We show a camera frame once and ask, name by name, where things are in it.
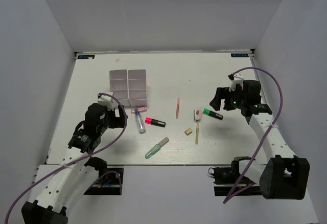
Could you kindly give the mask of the blue cap clear glue bottle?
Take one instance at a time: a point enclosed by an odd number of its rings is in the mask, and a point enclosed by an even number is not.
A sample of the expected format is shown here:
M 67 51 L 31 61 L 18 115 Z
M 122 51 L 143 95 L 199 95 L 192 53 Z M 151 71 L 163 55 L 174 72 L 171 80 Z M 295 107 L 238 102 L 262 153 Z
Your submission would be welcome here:
M 137 108 L 134 109 L 134 112 L 135 112 L 135 121 L 136 121 L 138 132 L 140 134 L 143 134 L 146 132 L 146 128 L 142 116 Z

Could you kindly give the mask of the pink correction tape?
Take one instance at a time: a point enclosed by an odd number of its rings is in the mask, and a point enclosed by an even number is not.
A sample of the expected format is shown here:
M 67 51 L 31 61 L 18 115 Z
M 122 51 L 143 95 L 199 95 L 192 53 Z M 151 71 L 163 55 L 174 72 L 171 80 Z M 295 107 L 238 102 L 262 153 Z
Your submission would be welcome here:
M 144 113 L 146 111 L 147 111 L 147 107 L 146 106 L 143 106 L 143 107 L 135 107 L 135 108 L 131 109 L 131 113 L 132 114 L 135 114 L 135 112 Z

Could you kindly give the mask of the green cap black highlighter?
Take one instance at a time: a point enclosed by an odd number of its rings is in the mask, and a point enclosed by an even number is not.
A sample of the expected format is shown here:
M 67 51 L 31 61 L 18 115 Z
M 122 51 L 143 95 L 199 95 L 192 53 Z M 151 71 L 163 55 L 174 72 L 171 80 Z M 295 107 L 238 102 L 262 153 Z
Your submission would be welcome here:
M 218 120 L 223 120 L 223 116 L 222 116 L 221 114 L 218 114 L 218 113 L 216 113 L 216 112 L 214 112 L 214 111 L 211 111 L 211 110 L 209 110 L 209 109 L 206 109 L 206 108 L 205 108 L 205 109 L 202 111 L 202 113 L 203 113 L 204 115 L 209 116 L 209 117 L 216 118 L 216 119 L 218 119 Z

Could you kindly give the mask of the pink cap black highlighter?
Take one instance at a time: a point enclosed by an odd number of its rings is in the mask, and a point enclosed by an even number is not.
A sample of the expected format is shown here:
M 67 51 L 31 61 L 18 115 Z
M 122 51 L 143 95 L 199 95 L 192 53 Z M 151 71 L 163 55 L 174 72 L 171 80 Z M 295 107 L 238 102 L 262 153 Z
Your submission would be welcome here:
M 166 122 L 163 122 L 163 121 L 160 121 L 160 120 L 157 120 L 157 119 L 153 119 L 153 118 L 149 118 L 149 117 L 146 117 L 145 123 L 151 124 L 151 125 L 154 125 L 154 126 L 159 126 L 159 127 L 165 127 L 166 126 Z

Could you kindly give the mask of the pink white mini stapler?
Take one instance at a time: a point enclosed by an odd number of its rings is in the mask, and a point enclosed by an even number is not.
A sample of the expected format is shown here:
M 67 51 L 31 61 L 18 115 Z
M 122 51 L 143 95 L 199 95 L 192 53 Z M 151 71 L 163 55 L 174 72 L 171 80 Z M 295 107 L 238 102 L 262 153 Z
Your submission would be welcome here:
M 193 112 L 195 122 L 200 122 L 202 118 L 202 109 L 195 109 Z

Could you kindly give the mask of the green correction tape cap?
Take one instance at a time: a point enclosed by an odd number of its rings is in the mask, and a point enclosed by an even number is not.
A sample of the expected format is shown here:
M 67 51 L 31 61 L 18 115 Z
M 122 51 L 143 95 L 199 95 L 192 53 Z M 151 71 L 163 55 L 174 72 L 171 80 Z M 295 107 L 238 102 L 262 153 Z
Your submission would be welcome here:
M 145 159 L 149 159 L 154 156 L 158 151 L 160 151 L 161 146 L 159 144 L 155 144 L 146 154 Z

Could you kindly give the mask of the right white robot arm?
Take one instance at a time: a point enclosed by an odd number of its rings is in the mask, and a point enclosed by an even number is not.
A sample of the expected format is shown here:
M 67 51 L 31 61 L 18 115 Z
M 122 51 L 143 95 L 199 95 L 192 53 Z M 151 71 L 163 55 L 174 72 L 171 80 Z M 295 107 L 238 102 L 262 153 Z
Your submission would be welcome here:
M 231 87 L 219 87 L 210 102 L 218 111 L 239 109 L 262 143 L 267 162 L 260 164 L 248 156 L 235 157 L 230 167 L 212 167 L 209 174 L 216 185 L 257 184 L 265 199 L 295 199 L 305 196 L 310 164 L 287 145 L 267 104 L 261 102 L 259 81 L 245 80 Z

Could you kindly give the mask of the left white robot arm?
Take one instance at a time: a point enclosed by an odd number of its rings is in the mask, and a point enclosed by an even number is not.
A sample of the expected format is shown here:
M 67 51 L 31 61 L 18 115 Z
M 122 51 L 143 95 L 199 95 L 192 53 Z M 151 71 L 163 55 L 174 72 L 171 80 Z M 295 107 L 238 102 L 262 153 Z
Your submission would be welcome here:
M 33 201 L 24 203 L 25 223 L 67 223 L 68 211 L 95 183 L 104 182 L 107 162 L 96 156 L 101 137 L 108 129 L 126 129 L 128 116 L 122 104 L 110 101 L 90 105 L 78 123 L 59 168 L 47 175 L 50 181 Z

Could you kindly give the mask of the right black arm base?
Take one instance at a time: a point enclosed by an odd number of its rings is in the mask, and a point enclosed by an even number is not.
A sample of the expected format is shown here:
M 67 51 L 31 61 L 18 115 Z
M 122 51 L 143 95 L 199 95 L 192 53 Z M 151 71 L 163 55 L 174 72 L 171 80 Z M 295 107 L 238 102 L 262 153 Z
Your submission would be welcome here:
M 212 166 L 208 169 L 208 174 L 210 177 L 214 179 L 214 195 L 215 196 L 227 196 L 228 192 L 232 189 L 233 184 L 236 182 L 240 175 L 239 171 L 239 162 L 240 161 L 249 161 L 250 157 L 235 157 L 231 162 L 230 166 Z M 247 187 L 252 184 L 252 181 L 244 176 L 234 193 Z M 238 194 L 238 196 L 260 196 L 262 195 L 260 192 L 260 188 L 257 184 L 254 184 L 247 190 Z

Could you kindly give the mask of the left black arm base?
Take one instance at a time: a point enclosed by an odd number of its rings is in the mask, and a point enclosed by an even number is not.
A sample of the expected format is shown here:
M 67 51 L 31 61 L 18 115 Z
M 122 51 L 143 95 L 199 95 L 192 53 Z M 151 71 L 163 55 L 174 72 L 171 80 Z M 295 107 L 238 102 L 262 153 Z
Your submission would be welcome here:
M 120 196 L 123 190 L 124 168 L 107 167 L 99 172 L 99 178 L 84 195 Z

